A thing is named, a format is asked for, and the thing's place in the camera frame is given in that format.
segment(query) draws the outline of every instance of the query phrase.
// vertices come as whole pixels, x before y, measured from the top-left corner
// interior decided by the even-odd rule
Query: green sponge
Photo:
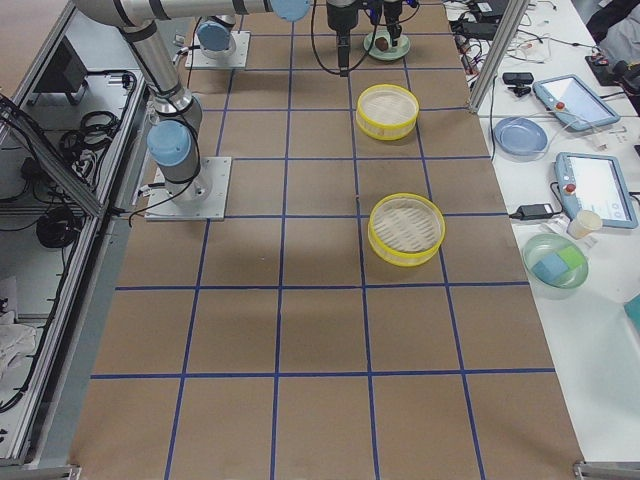
[[[562,260],[564,260],[564,263],[567,264],[569,270],[578,268],[586,262],[582,252],[578,249],[578,247],[574,245],[564,247],[562,250],[558,250],[556,253]]]

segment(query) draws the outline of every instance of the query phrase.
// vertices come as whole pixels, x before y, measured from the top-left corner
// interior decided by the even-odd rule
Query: green plate
[[[575,255],[580,255],[582,258],[581,262],[576,262],[579,264],[576,268],[573,268],[558,278],[555,278],[553,282],[546,282],[541,278],[537,277],[535,273],[531,270],[533,266],[538,263],[542,258],[547,256],[550,253],[558,253],[562,252],[567,247],[575,247]],[[568,240],[565,237],[560,235],[555,235],[551,233],[543,233],[541,235],[536,235],[531,240],[527,242],[522,250],[522,258],[524,260],[524,264],[527,267],[527,270],[534,275],[541,282],[546,283],[547,285],[551,285],[552,287],[557,288],[576,288],[582,285],[587,276],[589,275],[589,263],[586,257],[580,251],[580,248],[576,246],[571,240]]]
[[[391,37],[389,36],[389,32],[387,32],[386,30],[378,30],[378,32],[376,33],[376,40],[381,37],[385,38],[387,42],[389,42],[389,45],[391,45]],[[373,33],[370,33],[369,35],[364,37],[365,51],[369,50],[369,45],[371,45],[372,38],[373,38]],[[410,47],[411,47],[411,41],[409,40],[409,37],[407,37],[406,35],[400,35],[400,38],[398,38],[397,47],[389,46],[389,49],[383,52],[382,50],[380,50],[378,47],[374,45],[371,51],[369,52],[369,55],[378,60],[391,62],[393,60],[398,60],[399,58],[404,57],[409,51]]]

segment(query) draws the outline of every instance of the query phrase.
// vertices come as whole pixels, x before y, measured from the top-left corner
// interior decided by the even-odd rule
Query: white mounting plate
[[[149,221],[184,221],[184,220],[224,220],[227,206],[227,193],[231,177],[231,157],[202,157],[200,175],[207,175],[212,185],[211,193],[204,200],[191,202],[168,201],[157,207],[150,208],[145,213]],[[154,182],[164,182],[164,175],[160,169],[156,170]],[[151,191],[149,205],[162,202],[169,198],[164,188]]]
[[[209,58],[202,54],[200,49],[191,50],[187,55],[185,68],[192,70],[229,70],[232,68],[244,69],[247,67],[247,57],[249,56],[249,32],[231,32],[236,42],[236,50],[231,55],[220,58]],[[200,40],[196,36],[194,45],[200,45]]]

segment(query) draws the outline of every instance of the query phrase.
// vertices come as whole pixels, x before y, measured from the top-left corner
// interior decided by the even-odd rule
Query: white mesh lid
[[[408,91],[380,86],[362,93],[360,110],[374,122],[398,125],[414,118],[418,105]]]
[[[434,247],[442,235],[437,214],[412,198],[383,203],[374,212],[372,221],[380,240],[398,252],[424,252]]]

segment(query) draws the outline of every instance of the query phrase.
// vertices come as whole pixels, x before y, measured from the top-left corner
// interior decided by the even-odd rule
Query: blue sponge
[[[552,284],[560,275],[569,271],[569,265],[553,252],[542,257],[531,271],[543,282]]]

